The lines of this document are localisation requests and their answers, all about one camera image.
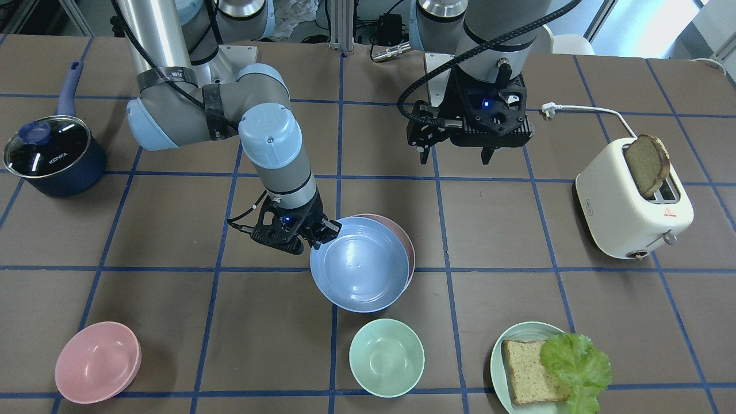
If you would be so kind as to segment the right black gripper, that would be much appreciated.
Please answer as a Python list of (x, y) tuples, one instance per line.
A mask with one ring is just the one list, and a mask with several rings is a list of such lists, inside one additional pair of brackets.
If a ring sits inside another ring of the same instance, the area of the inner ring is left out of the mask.
[(284, 209), (266, 196), (250, 238), (263, 246), (300, 255), (304, 251), (303, 241), (318, 250), (324, 243), (336, 239), (341, 228), (341, 223), (329, 220), (324, 214), (323, 200), (318, 192), (297, 209)]

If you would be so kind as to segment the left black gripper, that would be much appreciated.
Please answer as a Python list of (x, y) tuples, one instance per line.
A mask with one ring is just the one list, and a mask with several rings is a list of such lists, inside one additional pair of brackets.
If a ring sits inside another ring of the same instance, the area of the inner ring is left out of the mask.
[(496, 149), (522, 147), (534, 136), (534, 126), (526, 116), (527, 89), (522, 74), (511, 78), (503, 89), (462, 69), (450, 69), (448, 79), (439, 106), (419, 100), (412, 109), (414, 116), (444, 120), (445, 125), (408, 121), (407, 143), (419, 148), (421, 165), (427, 164), (434, 144), (447, 139), (458, 147), (482, 148), (481, 163), (488, 165)]

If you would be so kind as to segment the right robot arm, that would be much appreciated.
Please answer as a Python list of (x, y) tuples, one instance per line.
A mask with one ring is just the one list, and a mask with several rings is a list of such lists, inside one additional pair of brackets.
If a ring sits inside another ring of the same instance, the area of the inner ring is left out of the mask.
[(252, 205), (253, 226), (228, 225), (263, 246), (299, 255), (319, 249), (341, 225), (323, 202), (281, 74), (263, 63), (244, 66), (231, 82), (197, 83), (173, 1), (113, 1), (118, 25), (137, 56), (140, 96), (129, 101), (127, 120), (148, 151), (239, 137), (264, 191)]

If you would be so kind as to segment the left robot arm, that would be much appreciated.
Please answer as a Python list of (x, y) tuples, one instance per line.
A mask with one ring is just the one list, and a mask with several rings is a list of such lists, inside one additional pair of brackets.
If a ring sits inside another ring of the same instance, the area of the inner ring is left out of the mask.
[(489, 163), (500, 148), (524, 146), (534, 135), (522, 76), (537, 33), (527, 26), (549, 13), (549, 1), (413, 1), (410, 47), (425, 52), (427, 71), (447, 57), (450, 67), (426, 81), (429, 100), (413, 104), (407, 142), (426, 163), (449, 140), (481, 150)]

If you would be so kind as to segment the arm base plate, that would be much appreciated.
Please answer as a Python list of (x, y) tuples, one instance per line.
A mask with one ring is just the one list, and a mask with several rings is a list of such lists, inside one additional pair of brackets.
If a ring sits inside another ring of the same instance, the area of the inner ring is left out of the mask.
[[(429, 73), (439, 66), (451, 61), (455, 56), (450, 54), (425, 53), (425, 71)], [(427, 82), (430, 104), (439, 107), (444, 100), (445, 90), (449, 82), (450, 70), (447, 69)]]
[(254, 45), (219, 45), (213, 68), (221, 78), (236, 79), (242, 68), (258, 62), (258, 48)]

